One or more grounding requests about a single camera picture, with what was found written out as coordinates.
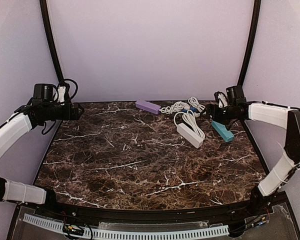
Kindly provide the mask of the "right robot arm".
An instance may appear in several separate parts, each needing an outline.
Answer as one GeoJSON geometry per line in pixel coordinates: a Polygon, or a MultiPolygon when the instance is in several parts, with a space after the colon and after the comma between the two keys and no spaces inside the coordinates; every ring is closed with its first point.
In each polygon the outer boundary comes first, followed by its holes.
{"type": "Polygon", "coordinates": [[[267,157],[270,156],[270,148],[266,144],[272,147],[278,145],[275,147],[278,159],[266,161],[271,164],[271,170],[251,190],[246,207],[246,211],[251,215],[264,211],[280,188],[300,169],[300,108],[266,101],[248,101],[223,107],[208,104],[205,113],[213,121],[224,125],[240,120],[264,124],[267,130],[277,129],[277,132],[272,134],[274,140],[261,139],[271,136],[265,130],[261,133],[253,132],[257,137],[258,146],[267,157]]]}

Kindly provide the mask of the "dark blue cube socket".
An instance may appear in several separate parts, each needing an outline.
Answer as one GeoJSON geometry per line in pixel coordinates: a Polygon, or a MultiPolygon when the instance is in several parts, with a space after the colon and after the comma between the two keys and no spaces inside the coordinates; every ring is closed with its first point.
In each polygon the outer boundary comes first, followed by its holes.
{"type": "MultiPolygon", "coordinates": [[[[194,108],[194,107],[190,107],[190,110],[191,110],[193,113],[196,113],[196,112],[197,112],[196,108],[194,108]]],[[[187,110],[187,109],[182,109],[181,111],[184,112],[184,113],[186,113],[188,110],[187,110]]]]}

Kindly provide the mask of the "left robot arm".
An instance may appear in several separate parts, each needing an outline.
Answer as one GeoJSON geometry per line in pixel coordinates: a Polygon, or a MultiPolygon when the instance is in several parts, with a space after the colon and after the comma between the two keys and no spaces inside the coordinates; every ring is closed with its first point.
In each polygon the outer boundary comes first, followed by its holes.
{"type": "MultiPolygon", "coordinates": [[[[80,103],[41,103],[23,105],[0,126],[0,159],[24,135],[47,121],[76,121],[84,113],[80,103]]],[[[53,190],[12,181],[0,176],[0,202],[31,203],[36,205],[56,204],[53,190]]]]}

